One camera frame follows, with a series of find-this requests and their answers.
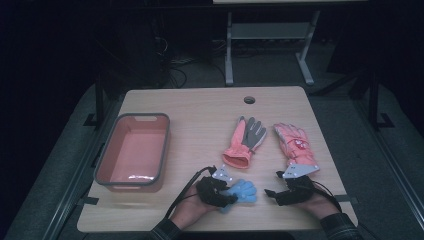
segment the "pink and white glove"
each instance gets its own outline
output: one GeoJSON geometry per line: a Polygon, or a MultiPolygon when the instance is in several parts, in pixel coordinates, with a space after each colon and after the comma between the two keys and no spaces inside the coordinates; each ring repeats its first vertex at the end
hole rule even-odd
{"type": "Polygon", "coordinates": [[[303,129],[284,123],[274,124],[274,129],[280,137],[280,147],[283,153],[289,158],[288,165],[317,166],[308,137],[303,129]]]}
{"type": "Polygon", "coordinates": [[[248,168],[252,153],[262,144],[265,136],[266,128],[262,127],[260,121],[255,122],[255,118],[251,117],[246,123],[241,116],[231,138],[231,146],[222,155],[223,161],[235,168],[248,168]]]}

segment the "plastic tray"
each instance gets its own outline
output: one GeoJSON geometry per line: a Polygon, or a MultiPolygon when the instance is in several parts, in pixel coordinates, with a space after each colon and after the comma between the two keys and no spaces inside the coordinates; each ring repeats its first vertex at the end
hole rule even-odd
{"type": "Polygon", "coordinates": [[[95,181],[110,191],[159,191],[165,174],[169,125],[164,113],[119,116],[94,171],[95,181]]]}

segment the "person's right hand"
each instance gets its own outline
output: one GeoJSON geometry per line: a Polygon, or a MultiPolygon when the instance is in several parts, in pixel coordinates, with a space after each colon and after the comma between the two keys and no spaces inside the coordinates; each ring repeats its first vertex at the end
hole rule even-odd
{"type": "Polygon", "coordinates": [[[191,186],[185,198],[176,206],[170,220],[181,230],[193,225],[203,215],[217,210],[218,207],[206,204],[200,200],[196,189],[197,182],[191,186]]]}
{"type": "Polygon", "coordinates": [[[331,203],[327,198],[321,196],[320,194],[314,193],[312,197],[302,203],[293,204],[293,206],[306,210],[307,212],[312,213],[319,220],[330,216],[335,213],[340,213],[336,206],[331,203]]]}

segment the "table leg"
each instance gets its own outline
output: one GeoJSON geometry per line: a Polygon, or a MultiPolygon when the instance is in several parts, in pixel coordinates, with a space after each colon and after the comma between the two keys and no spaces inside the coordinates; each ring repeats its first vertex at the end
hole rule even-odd
{"type": "Polygon", "coordinates": [[[319,14],[320,14],[320,11],[314,12],[314,15],[309,24],[308,32],[305,38],[305,46],[303,47],[301,52],[296,53],[296,59],[297,59],[297,62],[299,63],[300,70],[302,71],[303,78],[305,79],[305,82],[308,85],[313,85],[314,80],[312,79],[312,75],[309,71],[308,65],[306,64],[305,60],[309,50],[309,46],[311,45],[312,37],[314,36],[319,14]]]}
{"type": "Polygon", "coordinates": [[[233,86],[233,62],[231,61],[231,12],[228,13],[227,23],[227,55],[225,56],[225,85],[233,86]]]}

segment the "dark sleeve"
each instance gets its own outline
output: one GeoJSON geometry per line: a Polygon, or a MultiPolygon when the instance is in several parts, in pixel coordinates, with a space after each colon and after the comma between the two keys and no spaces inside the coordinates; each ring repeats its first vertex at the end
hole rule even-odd
{"type": "Polygon", "coordinates": [[[173,240],[181,234],[181,230],[169,219],[164,218],[142,240],[173,240]]]}
{"type": "Polygon", "coordinates": [[[362,240],[349,216],[336,213],[321,219],[321,226],[329,240],[362,240]]]}

